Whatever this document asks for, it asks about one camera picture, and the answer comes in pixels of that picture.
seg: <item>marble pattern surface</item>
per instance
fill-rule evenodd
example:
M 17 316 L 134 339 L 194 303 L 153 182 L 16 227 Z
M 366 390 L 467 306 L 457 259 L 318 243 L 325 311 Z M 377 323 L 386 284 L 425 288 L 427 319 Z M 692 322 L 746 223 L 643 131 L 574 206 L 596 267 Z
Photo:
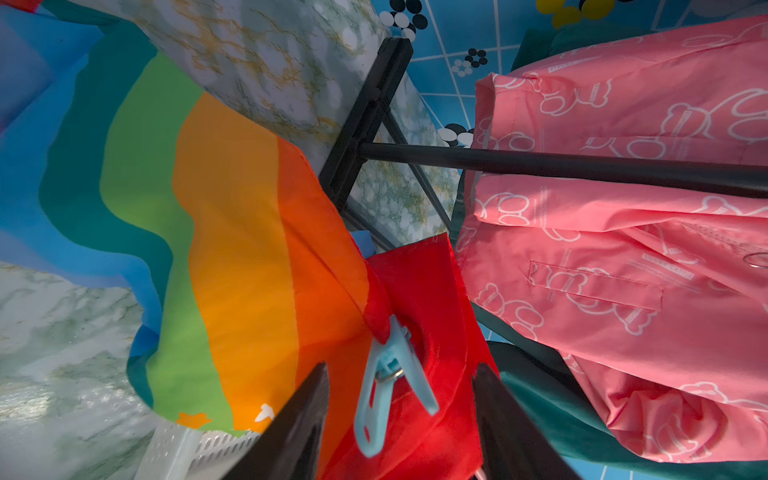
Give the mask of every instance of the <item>marble pattern surface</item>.
M 390 35 L 369 0 L 75 1 L 139 25 L 213 96 L 301 148 L 315 172 Z M 442 145 L 407 75 L 392 111 L 409 143 Z M 450 212 L 458 172 L 427 174 Z M 444 231 L 405 166 L 369 162 L 353 200 L 397 243 Z
M 126 288 L 0 263 L 0 478 L 131 480 L 159 417 L 125 374 Z

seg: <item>yellow stripe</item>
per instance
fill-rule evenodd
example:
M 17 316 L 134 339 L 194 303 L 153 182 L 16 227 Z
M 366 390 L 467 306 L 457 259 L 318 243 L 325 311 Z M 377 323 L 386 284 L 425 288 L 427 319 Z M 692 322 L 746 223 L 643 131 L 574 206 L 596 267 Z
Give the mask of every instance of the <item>yellow stripe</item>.
M 174 192 L 192 216 L 189 265 L 235 429 L 262 432 L 293 394 L 299 337 L 277 206 L 277 137 L 208 94 L 178 140 Z

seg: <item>pink raincoat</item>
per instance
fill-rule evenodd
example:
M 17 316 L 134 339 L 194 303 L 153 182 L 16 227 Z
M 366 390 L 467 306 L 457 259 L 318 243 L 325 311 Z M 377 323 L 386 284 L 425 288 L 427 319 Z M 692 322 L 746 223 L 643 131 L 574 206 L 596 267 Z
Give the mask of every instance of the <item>pink raincoat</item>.
M 766 51 L 755 17 L 492 75 L 473 147 L 768 165 Z M 467 198 L 470 298 L 558 349 L 622 445 L 768 459 L 768 201 L 487 174 Z

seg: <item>red fabric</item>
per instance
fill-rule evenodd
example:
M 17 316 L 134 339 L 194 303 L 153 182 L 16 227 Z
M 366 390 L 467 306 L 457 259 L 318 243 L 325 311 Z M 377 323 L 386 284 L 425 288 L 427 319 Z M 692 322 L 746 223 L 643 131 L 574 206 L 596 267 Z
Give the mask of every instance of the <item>red fabric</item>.
M 34 13 L 42 2 L 42 0 L 0 0 L 0 5 L 9 5 L 25 12 Z
M 389 339 L 389 317 L 392 316 L 392 304 L 386 295 L 386 289 L 381 280 L 373 272 L 371 264 L 367 263 L 368 269 L 368 304 L 363 316 L 366 319 L 368 327 L 373 333 L 373 337 L 379 343 L 386 343 Z
M 407 382 L 395 385 L 384 449 L 360 453 L 350 429 L 323 479 L 466 480 L 480 468 L 472 376 L 496 367 L 475 320 L 447 235 L 369 259 L 400 322 L 412 333 L 440 411 L 424 410 Z

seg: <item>black and white polka dots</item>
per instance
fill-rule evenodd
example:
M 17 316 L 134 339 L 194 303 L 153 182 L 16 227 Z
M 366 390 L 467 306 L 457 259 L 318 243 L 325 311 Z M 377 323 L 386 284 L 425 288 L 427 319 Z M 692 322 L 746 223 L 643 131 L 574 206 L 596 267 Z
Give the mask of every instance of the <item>black and white polka dots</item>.
M 468 60 L 454 60 L 451 71 L 459 77 L 472 74 L 472 63 Z
M 379 13 L 379 20 L 385 27 L 400 28 L 400 35 L 410 41 L 416 40 L 416 30 L 424 30 L 429 25 L 427 18 L 421 14 L 421 0 L 389 0 L 392 12 Z
M 472 68 L 479 68 L 480 65 L 485 65 L 488 63 L 488 59 L 486 58 L 486 55 L 488 53 L 485 50 L 477 50 L 475 48 L 470 48 L 467 51 L 468 55 L 464 57 L 465 61 L 468 61 L 469 64 L 472 66 Z
M 447 124 L 437 131 L 446 147 L 469 148 L 475 139 L 475 129 L 467 131 L 459 124 Z

